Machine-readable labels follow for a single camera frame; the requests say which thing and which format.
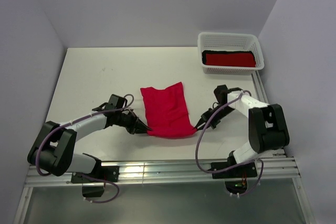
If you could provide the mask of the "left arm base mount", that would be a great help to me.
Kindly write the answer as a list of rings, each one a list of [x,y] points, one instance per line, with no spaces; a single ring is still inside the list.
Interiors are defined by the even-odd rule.
[[[70,182],[80,184],[84,200],[92,201],[95,204],[102,204],[116,199],[120,193],[120,188],[116,184],[119,178],[119,166],[102,166],[91,174],[73,173]],[[115,195],[106,200],[98,200],[102,197],[107,185],[116,188]]]

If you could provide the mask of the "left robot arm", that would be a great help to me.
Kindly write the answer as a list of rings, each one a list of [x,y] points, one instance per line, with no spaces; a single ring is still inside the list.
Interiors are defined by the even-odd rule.
[[[102,176],[101,160],[88,154],[76,154],[75,143],[114,125],[125,128],[129,134],[146,134],[151,130],[132,110],[92,111],[64,124],[48,121],[38,133],[27,160],[36,166],[41,176],[75,172],[96,182]]]

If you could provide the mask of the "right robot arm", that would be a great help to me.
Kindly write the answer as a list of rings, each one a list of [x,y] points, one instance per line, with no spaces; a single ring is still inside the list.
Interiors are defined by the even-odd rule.
[[[204,126],[196,143],[195,161],[200,166],[198,151],[205,130],[215,128],[231,111],[238,111],[248,120],[248,140],[232,152],[233,160],[227,164],[228,173],[234,177],[245,171],[245,164],[260,154],[278,150],[290,142],[283,109],[278,104],[261,102],[247,90],[232,88],[214,92],[218,105],[202,115]]]

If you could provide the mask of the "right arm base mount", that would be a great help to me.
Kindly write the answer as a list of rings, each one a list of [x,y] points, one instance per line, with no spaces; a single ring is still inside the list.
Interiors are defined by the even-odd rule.
[[[212,162],[209,171],[217,171],[236,165],[234,157],[231,155],[226,161]],[[258,175],[257,168],[254,163],[245,164],[240,167],[235,167],[222,173],[212,174],[212,179],[234,179],[225,182],[225,188],[230,195],[240,196],[248,190],[248,178],[256,178]]]

